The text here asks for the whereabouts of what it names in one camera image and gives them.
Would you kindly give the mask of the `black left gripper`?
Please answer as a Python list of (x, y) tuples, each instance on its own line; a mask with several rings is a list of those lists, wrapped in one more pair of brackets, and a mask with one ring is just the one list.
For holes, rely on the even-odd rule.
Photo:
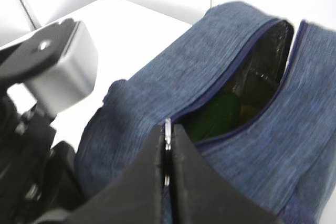
[(65, 223), (81, 205), (74, 149), (33, 106), (23, 115), (1, 97), (1, 223)]

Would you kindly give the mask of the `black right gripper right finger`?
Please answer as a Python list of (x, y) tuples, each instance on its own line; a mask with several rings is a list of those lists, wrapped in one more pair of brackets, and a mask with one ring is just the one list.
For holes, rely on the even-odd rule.
[(216, 173), (179, 124), (173, 127), (171, 147), (174, 223), (278, 223)]

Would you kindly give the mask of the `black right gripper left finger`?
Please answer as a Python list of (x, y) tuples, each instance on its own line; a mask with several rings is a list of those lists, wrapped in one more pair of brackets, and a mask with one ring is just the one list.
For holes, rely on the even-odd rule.
[(157, 125), (125, 172), (63, 223), (160, 223), (164, 168), (164, 136)]

